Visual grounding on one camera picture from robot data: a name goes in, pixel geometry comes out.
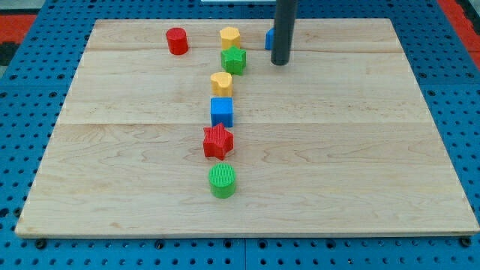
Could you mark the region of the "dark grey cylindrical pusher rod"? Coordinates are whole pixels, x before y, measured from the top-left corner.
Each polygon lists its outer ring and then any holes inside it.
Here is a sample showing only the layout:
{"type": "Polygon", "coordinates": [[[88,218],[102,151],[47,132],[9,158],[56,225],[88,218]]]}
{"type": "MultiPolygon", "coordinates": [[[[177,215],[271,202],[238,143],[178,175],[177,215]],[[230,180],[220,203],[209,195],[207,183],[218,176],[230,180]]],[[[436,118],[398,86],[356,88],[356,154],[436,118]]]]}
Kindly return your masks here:
{"type": "Polygon", "coordinates": [[[271,63],[273,65],[284,66],[290,61],[298,4],[298,0],[276,1],[271,47],[271,63]]]}

